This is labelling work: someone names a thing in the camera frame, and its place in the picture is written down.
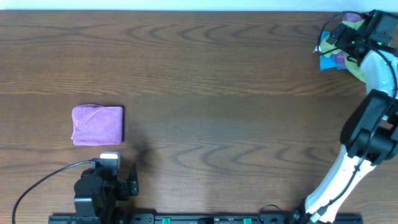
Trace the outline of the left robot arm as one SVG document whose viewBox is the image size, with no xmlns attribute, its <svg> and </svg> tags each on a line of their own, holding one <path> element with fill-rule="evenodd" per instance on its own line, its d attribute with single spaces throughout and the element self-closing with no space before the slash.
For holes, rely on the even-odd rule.
<svg viewBox="0 0 398 224">
<path fill-rule="evenodd" d="M 117 205 L 139 193 L 137 168 L 128 178 L 118 179 L 117 159 L 92 159 L 92 168 L 83 171 L 74 185 L 77 223 L 129 223 L 131 216 Z"/>
</svg>

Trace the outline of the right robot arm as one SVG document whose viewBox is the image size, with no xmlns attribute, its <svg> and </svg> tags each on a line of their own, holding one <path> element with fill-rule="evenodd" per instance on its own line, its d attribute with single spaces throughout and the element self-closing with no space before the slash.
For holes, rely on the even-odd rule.
<svg viewBox="0 0 398 224">
<path fill-rule="evenodd" d="M 261 223 L 362 223 L 361 215 L 341 214 L 339 208 L 362 178 L 397 154 L 397 49 L 390 45 L 397 15 L 342 14 L 334 30 L 319 35 L 316 51 L 341 54 L 355 64 L 367 95 L 343 126 L 340 152 L 321 184 L 290 217 L 262 217 Z"/>
</svg>

